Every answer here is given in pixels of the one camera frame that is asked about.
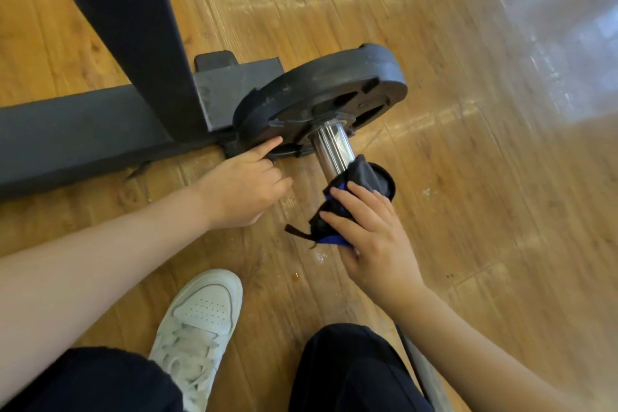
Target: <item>silver metal rod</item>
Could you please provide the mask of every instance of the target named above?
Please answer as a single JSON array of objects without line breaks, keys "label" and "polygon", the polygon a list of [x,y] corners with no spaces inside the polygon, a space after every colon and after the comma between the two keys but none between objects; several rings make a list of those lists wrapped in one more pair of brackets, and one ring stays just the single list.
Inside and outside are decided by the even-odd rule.
[{"label": "silver metal rod", "polygon": [[354,161],[347,134],[340,122],[327,123],[309,134],[326,181],[331,182]]}]

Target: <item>hand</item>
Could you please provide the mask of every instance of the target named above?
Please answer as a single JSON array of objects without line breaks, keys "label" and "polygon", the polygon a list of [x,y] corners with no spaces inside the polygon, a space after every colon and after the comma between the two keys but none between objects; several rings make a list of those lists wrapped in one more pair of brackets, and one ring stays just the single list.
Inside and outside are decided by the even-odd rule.
[{"label": "hand", "polygon": [[354,246],[339,250],[348,276],[394,317],[427,291],[410,240],[386,197],[353,182],[348,189],[355,195],[336,188],[331,194],[358,223],[330,212],[320,216]]},{"label": "hand", "polygon": [[255,223],[292,185],[265,158],[283,139],[275,137],[224,161],[193,186],[205,203],[208,229],[244,227]]}]

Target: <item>person's left arm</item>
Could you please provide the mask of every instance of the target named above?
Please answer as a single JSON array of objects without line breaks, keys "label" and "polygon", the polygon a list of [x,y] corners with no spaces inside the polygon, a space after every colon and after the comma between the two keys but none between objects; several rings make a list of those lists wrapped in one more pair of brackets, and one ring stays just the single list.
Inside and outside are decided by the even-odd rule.
[{"label": "person's left arm", "polygon": [[264,158],[226,160],[137,212],[0,259],[0,404],[141,279],[209,229],[248,225],[292,184]]}]

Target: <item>gym machine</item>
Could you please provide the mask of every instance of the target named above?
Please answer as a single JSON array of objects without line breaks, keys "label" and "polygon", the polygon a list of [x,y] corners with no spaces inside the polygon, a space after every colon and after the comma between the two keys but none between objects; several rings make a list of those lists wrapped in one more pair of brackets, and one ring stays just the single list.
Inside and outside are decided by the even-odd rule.
[{"label": "gym machine", "polygon": [[[0,200],[219,144],[228,157],[282,136],[271,159],[315,153],[331,182],[348,137],[403,100],[386,48],[365,44],[284,72],[219,51],[191,72],[169,0],[74,0],[131,84],[0,108]],[[425,397],[451,410],[427,360],[398,330]]]}]

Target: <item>person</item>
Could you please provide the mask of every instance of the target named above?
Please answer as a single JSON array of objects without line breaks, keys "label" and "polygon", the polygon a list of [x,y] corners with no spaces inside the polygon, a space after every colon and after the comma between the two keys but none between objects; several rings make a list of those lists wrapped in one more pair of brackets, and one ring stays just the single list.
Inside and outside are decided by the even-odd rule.
[{"label": "person", "polygon": [[[172,302],[147,360],[73,342],[143,277],[206,231],[249,225],[292,185],[272,139],[137,212],[0,259],[0,401],[10,411],[203,412],[234,332],[242,284],[227,270],[196,276]],[[349,184],[332,195],[355,221],[323,219],[351,279],[398,323],[475,411],[557,411],[561,393],[461,320],[421,278],[385,197]],[[432,410],[386,340],[326,326],[305,346],[289,409]]]}]

